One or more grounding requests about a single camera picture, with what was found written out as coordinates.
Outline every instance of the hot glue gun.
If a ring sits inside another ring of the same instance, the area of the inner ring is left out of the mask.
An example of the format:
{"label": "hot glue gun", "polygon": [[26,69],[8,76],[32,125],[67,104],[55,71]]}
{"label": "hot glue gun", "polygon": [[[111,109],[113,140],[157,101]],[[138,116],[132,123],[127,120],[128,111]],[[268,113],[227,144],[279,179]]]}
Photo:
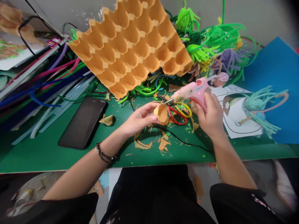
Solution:
{"label": "hot glue gun", "polygon": [[208,81],[216,78],[217,75],[213,75],[210,78],[199,78],[195,82],[189,83],[188,85],[180,88],[178,91],[176,91],[171,98],[166,101],[164,104],[168,103],[176,103],[181,102],[185,99],[191,99],[195,102],[198,102],[200,106],[203,108],[203,110],[206,113],[206,101],[205,101],[205,95],[204,92],[206,88],[208,87]]}

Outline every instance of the black smartphone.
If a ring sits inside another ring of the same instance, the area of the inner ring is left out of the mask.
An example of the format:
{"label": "black smartphone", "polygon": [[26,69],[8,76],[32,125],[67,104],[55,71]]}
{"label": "black smartphone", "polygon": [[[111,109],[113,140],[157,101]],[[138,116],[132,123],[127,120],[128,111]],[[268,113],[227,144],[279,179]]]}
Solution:
{"label": "black smartphone", "polygon": [[58,145],[75,149],[85,148],[92,140],[106,106],[106,100],[86,97],[64,131]]}

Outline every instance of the scissors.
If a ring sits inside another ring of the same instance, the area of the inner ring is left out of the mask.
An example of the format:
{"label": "scissors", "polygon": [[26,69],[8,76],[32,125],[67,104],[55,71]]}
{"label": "scissors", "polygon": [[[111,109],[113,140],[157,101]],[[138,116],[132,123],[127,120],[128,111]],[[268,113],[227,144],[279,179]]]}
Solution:
{"label": "scissors", "polygon": [[[163,96],[157,94],[158,97],[163,100],[163,102],[167,102],[167,99],[165,99]],[[187,108],[187,110],[189,111],[189,115],[184,114],[184,112],[182,112],[179,107],[177,105],[175,105],[174,103],[170,102],[170,103],[166,103],[167,104],[167,109],[168,109],[168,115],[169,118],[176,124],[176,125],[180,125],[183,126],[187,123],[187,118],[190,118],[192,116],[192,112],[191,109],[182,102],[178,102],[177,104],[181,104],[182,106],[185,106]],[[184,119],[183,123],[179,123],[176,121],[176,119],[171,115],[171,111],[175,112],[177,115],[181,116]]]}

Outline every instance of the glue gun nozzle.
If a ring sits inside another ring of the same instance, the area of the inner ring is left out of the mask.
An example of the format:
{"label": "glue gun nozzle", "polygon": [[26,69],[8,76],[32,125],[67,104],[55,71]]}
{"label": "glue gun nozzle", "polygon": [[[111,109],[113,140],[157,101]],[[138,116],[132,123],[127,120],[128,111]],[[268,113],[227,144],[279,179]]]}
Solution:
{"label": "glue gun nozzle", "polygon": [[174,101],[174,99],[173,98],[170,98],[169,100],[167,100],[164,104],[170,104],[170,103],[172,103]]}

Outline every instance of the left hand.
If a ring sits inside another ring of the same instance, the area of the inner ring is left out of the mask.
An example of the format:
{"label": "left hand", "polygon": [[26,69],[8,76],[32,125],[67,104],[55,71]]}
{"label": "left hand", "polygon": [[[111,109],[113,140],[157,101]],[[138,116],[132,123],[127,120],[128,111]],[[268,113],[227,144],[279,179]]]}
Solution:
{"label": "left hand", "polygon": [[131,137],[151,123],[157,123],[158,118],[152,113],[159,103],[150,102],[138,108],[120,127],[122,133]]}

